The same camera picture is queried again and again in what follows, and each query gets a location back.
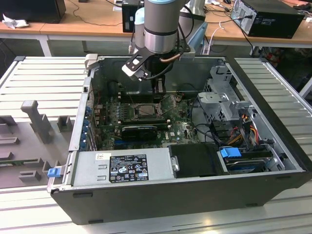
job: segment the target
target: motherboard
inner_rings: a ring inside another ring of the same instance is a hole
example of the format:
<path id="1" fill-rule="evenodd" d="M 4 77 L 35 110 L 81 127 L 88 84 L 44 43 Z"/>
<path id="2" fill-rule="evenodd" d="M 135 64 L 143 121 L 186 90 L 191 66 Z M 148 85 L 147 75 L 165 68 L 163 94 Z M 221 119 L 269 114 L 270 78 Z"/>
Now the motherboard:
<path id="1" fill-rule="evenodd" d="M 129 95 L 111 97 L 95 107 L 98 149 L 163 148 L 171 144 L 199 143 L 197 131 L 190 123 L 194 98 L 166 94 L 157 103 L 137 100 Z"/>

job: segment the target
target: sticker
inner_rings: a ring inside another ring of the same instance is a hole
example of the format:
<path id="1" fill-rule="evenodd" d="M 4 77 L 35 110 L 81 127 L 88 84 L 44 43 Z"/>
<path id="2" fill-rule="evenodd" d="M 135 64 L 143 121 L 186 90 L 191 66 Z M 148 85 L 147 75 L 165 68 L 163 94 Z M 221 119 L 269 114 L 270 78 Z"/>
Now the sticker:
<path id="1" fill-rule="evenodd" d="M 96 154 L 96 160 L 109 160 L 111 153 Z"/>
<path id="2" fill-rule="evenodd" d="M 146 155 L 110 156 L 109 158 L 111 183 L 148 180 Z"/>

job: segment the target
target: wooden desk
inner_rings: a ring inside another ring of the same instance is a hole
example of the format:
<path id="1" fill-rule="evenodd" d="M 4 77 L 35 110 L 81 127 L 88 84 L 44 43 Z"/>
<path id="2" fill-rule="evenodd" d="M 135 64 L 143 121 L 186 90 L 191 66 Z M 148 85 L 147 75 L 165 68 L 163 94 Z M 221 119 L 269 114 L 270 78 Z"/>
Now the wooden desk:
<path id="1" fill-rule="evenodd" d="M 40 34 L 40 29 L 44 26 L 44 23 L 29 23 L 28 27 L 24 28 L 8 28 L 4 23 L 0 23 L 0 33 L 12 33 L 12 34 Z"/>
<path id="2" fill-rule="evenodd" d="M 78 0 L 65 0 L 65 4 L 66 13 L 61 23 L 45 24 L 41 28 L 41 34 L 109 37 L 131 36 L 131 34 L 122 32 L 121 12 L 113 11 L 114 6 L 104 0 L 91 0 L 88 3 L 80 3 Z M 74 16 L 74 11 L 76 16 L 80 16 L 86 22 L 113 26 L 98 26 L 85 23 L 79 17 Z"/>
<path id="3" fill-rule="evenodd" d="M 49 40 L 81 40 L 84 51 L 87 51 L 86 41 L 129 41 L 131 33 L 122 32 L 121 12 L 114 12 L 113 6 L 104 0 L 90 0 L 79 3 L 78 0 L 65 0 L 66 13 L 59 24 L 30 23 L 30 27 L 10 29 L 0 24 L 0 38 L 37 39 L 40 41 L 45 56 L 51 56 Z M 109 24 L 117 26 L 98 26 L 87 24 Z M 209 12 L 207 22 L 219 22 L 230 18 L 222 12 Z M 241 30 L 234 22 L 222 24 L 225 30 L 218 30 L 212 44 L 249 46 Z M 206 36 L 210 39 L 218 24 L 209 24 Z M 292 39 L 253 38 L 249 40 L 254 46 L 271 47 L 312 47 L 312 24 L 303 21 Z"/>

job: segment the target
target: black computer tower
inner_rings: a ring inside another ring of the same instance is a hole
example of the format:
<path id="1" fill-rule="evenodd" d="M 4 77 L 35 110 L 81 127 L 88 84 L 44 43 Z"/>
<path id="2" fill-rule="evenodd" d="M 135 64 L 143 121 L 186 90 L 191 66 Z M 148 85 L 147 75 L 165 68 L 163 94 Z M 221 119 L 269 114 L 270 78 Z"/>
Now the black computer tower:
<path id="1" fill-rule="evenodd" d="M 2 0 L 2 15 L 15 19 L 44 23 L 59 23 L 65 14 L 64 0 Z"/>

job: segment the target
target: computer case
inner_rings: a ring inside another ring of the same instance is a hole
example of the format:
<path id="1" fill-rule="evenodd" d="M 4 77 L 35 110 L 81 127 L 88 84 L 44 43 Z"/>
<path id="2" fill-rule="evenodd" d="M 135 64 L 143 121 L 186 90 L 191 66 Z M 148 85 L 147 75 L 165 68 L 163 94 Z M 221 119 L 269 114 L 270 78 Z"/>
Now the computer case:
<path id="1" fill-rule="evenodd" d="M 278 0 L 236 0 L 231 18 L 249 37 L 291 39 L 304 14 Z"/>
<path id="2" fill-rule="evenodd" d="M 4 0 L 0 3 L 0 19 L 4 14 L 15 20 L 59 23 L 65 11 L 64 0 Z"/>

